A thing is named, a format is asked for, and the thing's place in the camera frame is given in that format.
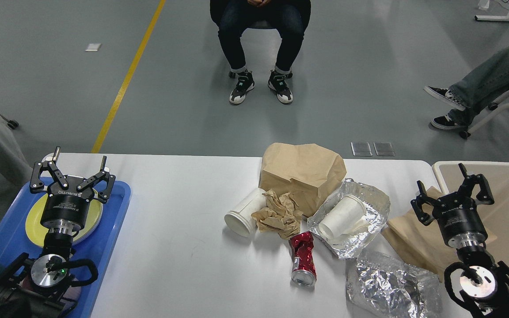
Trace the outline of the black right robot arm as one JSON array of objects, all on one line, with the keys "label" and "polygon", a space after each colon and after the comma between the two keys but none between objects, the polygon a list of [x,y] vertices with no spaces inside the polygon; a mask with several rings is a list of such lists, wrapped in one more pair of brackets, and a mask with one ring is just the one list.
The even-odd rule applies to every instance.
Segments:
[{"label": "black right robot arm", "polygon": [[492,191],[483,174],[458,166],[464,181],[457,191],[432,198],[418,181],[419,194],[410,203],[418,221],[428,226],[436,220],[444,243],[456,250],[459,261],[444,271],[450,298],[474,318],[509,318],[509,266],[486,250],[488,234],[477,211],[495,203]]}]

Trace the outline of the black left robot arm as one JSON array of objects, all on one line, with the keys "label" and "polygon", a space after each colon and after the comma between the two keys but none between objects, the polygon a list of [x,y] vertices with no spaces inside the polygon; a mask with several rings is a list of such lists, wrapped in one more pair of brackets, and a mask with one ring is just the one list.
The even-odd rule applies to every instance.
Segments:
[{"label": "black left robot arm", "polygon": [[89,258],[73,260],[73,238],[85,229],[93,202],[107,203],[115,175],[103,157],[90,177],[63,174],[57,167],[60,147],[34,164],[30,192],[46,193],[40,225],[48,229],[40,256],[20,254],[0,274],[0,318],[64,318],[78,300],[67,293],[99,277]]}]

